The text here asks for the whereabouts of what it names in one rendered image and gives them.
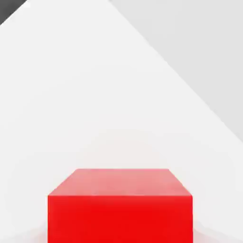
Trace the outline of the small red cube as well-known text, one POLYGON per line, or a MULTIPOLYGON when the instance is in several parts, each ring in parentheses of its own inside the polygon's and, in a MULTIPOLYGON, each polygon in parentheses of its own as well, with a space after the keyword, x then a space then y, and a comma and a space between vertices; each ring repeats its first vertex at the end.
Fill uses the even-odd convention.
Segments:
POLYGON ((168 169, 80 168, 47 209, 47 243, 193 243, 193 197, 168 169))

